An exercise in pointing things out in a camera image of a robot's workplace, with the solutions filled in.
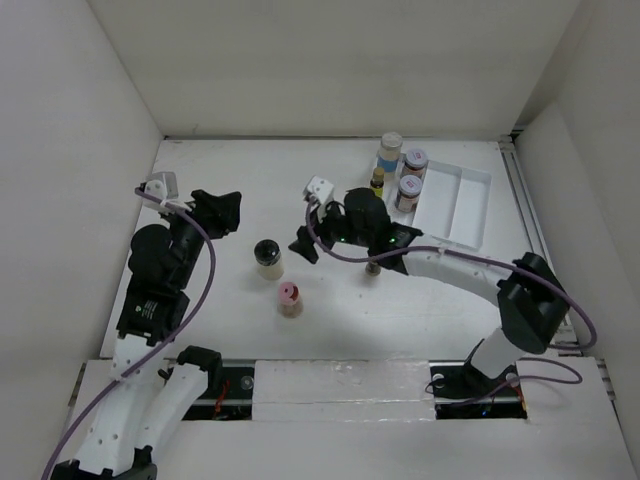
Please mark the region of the black lid cream jar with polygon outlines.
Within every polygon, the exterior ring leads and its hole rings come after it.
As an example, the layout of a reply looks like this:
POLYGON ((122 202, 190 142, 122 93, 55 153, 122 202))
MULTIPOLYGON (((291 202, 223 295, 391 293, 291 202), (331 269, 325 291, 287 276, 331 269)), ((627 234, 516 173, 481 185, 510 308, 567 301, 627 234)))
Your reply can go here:
POLYGON ((258 274, 265 280, 275 281, 284 274, 282 253, 278 243, 272 239, 263 239, 254 247, 254 258, 258 274))

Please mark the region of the yellow label brown cap bottle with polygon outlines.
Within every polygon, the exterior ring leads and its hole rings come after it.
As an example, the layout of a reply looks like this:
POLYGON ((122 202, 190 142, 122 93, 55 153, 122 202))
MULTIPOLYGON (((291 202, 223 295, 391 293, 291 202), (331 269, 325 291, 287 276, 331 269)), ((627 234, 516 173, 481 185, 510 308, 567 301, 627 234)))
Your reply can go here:
POLYGON ((376 197, 382 198, 385 184, 385 170, 383 167, 376 167, 370 179, 370 189, 373 191, 376 197))

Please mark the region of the red logo dark jar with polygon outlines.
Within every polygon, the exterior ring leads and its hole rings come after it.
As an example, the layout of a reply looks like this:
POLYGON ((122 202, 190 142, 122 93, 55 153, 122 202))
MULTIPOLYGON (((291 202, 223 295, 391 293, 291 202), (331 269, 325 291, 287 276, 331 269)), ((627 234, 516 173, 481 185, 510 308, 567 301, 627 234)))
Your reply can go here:
POLYGON ((415 175, 405 175, 398 183, 395 207, 403 213, 412 212, 419 200, 423 185, 422 180, 415 175))

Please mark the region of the blue label silver lid jar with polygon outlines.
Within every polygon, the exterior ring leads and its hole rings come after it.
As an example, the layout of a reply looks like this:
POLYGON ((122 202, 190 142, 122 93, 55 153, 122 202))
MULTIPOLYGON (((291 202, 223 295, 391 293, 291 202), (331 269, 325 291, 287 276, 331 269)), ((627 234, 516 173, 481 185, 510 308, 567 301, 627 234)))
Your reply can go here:
POLYGON ((376 154, 377 167, 386 178, 395 174, 402 153, 403 137, 397 132, 384 133, 376 154))

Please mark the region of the white lid red logo jar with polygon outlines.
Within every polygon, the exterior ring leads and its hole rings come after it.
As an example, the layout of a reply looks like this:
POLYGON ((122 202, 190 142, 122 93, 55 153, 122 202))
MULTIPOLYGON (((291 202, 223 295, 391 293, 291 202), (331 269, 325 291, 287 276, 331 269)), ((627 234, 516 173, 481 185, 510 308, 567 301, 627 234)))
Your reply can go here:
POLYGON ((419 148, 409 149, 404 153, 400 177, 412 175, 422 179, 427 165, 428 157, 424 150, 419 148))

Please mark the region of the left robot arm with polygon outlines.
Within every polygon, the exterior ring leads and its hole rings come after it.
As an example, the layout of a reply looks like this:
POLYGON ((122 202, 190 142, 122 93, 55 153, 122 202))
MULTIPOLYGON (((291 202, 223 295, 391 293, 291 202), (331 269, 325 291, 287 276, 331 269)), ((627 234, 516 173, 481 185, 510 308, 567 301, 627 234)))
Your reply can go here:
POLYGON ((108 385, 85 407, 55 447, 45 479, 154 479, 162 446, 200 396, 222 387, 220 353, 188 346, 164 371, 165 349, 191 323, 212 287, 214 241, 240 224, 242 195, 194 190, 185 204, 135 192, 158 209, 162 224, 130 241, 131 272, 116 325, 108 385))

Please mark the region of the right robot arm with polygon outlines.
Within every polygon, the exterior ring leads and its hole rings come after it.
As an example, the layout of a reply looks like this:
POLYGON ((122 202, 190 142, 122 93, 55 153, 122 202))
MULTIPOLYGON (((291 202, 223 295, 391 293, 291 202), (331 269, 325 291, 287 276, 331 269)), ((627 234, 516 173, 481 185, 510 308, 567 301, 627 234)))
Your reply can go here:
POLYGON ((305 187, 305 223, 290 244, 310 263, 334 253, 337 243, 365 249, 363 262, 407 277, 440 281, 484 299, 499 311, 500 325, 482 339, 453 375, 434 382, 453 396, 486 395, 525 354, 550 347, 570 304, 546 261, 527 252, 504 263, 454 251, 427 240, 421 230, 393 221, 384 201, 368 188, 334 198, 331 183, 314 178, 305 187))

